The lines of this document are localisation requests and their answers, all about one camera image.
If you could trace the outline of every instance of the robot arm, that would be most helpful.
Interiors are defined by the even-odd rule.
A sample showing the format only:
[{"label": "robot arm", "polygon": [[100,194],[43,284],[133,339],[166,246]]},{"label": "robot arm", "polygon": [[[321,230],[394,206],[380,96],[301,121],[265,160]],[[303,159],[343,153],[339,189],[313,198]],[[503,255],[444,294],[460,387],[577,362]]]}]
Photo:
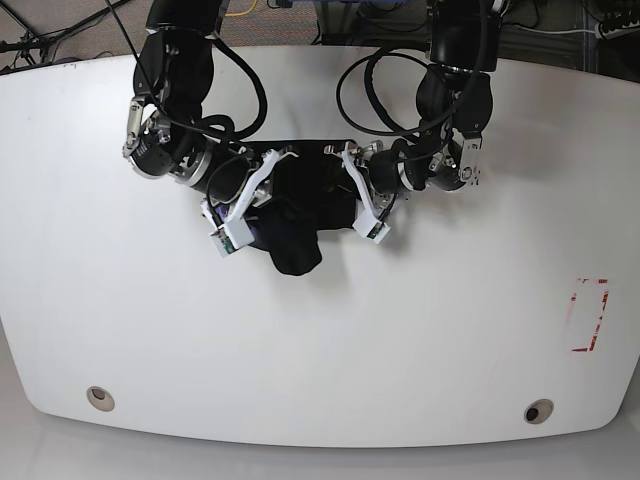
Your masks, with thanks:
[{"label": "robot arm", "polygon": [[[453,191],[477,183],[481,132],[492,110],[483,72],[495,70],[501,23],[485,1],[434,5],[433,63],[417,92],[418,127],[403,130],[373,88],[376,63],[402,54],[381,49],[360,61],[368,62],[367,96],[391,131],[348,118],[341,79],[338,107],[347,122],[373,135],[402,137],[385,150],[381,141],[245,141],[264,123],[267,99],[253,70],[218,38],[228,0],[155,0],[147,21],[151,34],[134,73],[123,154],[145,178],[170,175],[204,194],[203,215],[222,256],[251,245],[268,251],[280,272],[302,275],[322,259],[319,230],[353,228],[379,243],[400,196],[429,185]],[[212,43],[249,75],[258,96],[255,121],[240,131],[227,116],[202,117],[214,76]],[[143,122],[151,104],[156,111]]]}]

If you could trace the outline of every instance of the yellow cable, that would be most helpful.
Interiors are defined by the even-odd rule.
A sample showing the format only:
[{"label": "yellow cable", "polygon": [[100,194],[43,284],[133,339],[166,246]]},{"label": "yellow cable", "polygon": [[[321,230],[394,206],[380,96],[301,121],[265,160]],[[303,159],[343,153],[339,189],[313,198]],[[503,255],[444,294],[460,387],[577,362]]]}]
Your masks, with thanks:
[{"label": "yellow cable", "polygon": [[227,13],[225,17],[242,17],[243,15],[248,15],[255,10],[257,4],[258,4],[258,0],[253,0],[253,5],[249,7],[249,10],[246,10],[244,12],[238,12],[238,13]]}]

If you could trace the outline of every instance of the white table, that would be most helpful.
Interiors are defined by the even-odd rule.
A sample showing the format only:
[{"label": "white table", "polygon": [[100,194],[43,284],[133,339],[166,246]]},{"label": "white table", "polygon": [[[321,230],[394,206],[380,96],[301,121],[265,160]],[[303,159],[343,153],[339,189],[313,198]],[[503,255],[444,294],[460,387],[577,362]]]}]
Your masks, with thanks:
[{"label": "white table", "polygon": [[[270,99],[256,139],[367,140],[333,100],[364,52],[241,54]],[[253,93],[217,57],[205,109],[243,125]],[[615,417],[640,354],[638,85],[501,62],[480,187],[415,196],[380,247],[323,235],[320,267],[288,278],[258,251],[218,259],[200,195],[143,180],[120,158],[132,68],[106,59],[0,83],[0,315],[36,408],[337,447],[492,442]],[[389,59],[376,75],[407,126],[422,73]],[[344,95],[357,120],[380,126],[358,75]],[[588,346],[605,289],[595,349],[572,351]],[[94,385],[113,394],[113,412],[89,404]],[[541,398],[555,411],[529,425],[524,411]]]}]

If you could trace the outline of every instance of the white tabletop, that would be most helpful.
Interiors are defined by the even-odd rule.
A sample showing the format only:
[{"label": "white tabletop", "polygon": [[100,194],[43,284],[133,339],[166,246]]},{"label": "white tabletop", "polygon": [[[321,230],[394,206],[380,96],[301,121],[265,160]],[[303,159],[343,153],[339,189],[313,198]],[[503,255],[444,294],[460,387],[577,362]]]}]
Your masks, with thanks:
[{"label": "white tabletop", "polygon": [[[367,140],[334,103],[365,52],[242,49],[270,99],[256,138]],[[241,126],[252,90],[216,66],[205,110]],[[322,235],[323,263],[289,278],[255,250],[217,258],[200,195],[120,158],[132,68],[106,59],[1,80],[0,315],[38,409],[325,447],[493,442],[615,417],[640,353],[638,85],[501,62],[481,185],[414,196],[379,247]],[[376,72],[401,124],[417,122],[422,74],[397,59]],[[358,74],[344,95],[380,126]],[[600,323],[595,349],[575,352]],[[113,412],[89,404],[94,385]],[[546,398],[551,418],[527,424]]]}]

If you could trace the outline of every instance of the round hole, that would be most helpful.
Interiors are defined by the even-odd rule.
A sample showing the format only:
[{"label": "round hole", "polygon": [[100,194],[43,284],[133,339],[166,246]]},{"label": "round hole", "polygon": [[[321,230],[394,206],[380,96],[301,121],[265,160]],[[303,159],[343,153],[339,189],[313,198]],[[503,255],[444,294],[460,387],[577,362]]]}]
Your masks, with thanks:
[{"label": "round hole", "polygon": [[531,425],[540,425],[545,422],[553,413],[553,402],[551,400],[538,400],[533,402],[524,411],[524,420]]},{"label": "round hole", "polygon": [[100,387],[89,387],[87,390],[89,403],[102,412],[110,412],[116,406],[116,402],[109,392]]}]

